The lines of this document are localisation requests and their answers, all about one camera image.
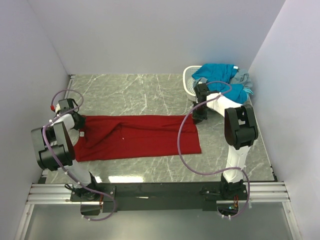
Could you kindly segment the red t shirt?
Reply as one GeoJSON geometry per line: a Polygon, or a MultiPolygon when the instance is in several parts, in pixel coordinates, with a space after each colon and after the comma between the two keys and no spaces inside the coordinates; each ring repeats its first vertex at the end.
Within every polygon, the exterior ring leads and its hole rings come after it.
{"type": "Polygon", "coordinates": [[[78,162],[200,154],[198,130],[183,115],[86,116],[78,162]]]}

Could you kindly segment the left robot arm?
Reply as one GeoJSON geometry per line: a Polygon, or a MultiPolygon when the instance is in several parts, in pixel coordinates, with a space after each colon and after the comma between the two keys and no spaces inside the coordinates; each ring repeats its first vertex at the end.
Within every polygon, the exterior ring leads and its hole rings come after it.
{"type": "Polygon", "coordinates": [[[60,171],[67,175],[72,185],[65,184],[75,196],[84,201],[99,198],[100,188],[92,173],[80,167],[69,130],[79,130],[85,125],[85,117],[78,113],[79,106],[72,98],[60,100],[53,111],[55,120],[49,126],[31,131],[31,140],[35,158],[43,170],[60,171]]]}

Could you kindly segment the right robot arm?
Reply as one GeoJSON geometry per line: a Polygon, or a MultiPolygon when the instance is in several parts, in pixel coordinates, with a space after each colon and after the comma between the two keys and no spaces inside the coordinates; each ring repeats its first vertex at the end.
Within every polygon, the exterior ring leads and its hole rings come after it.
{"type": "Polygon", "coordinates": [[[221,174],[219,194],[226,200],[245,191],[242,169],[245,167],[248,152],[259,136],[253,107],[236,103],[217,91],[210,91],[205,83],[194,87],[194,106],[203,103],[192,111],[194,124],[207,119],[208,110],[224,117],[224,137],[228,144],[226,168],[221,174]]]}

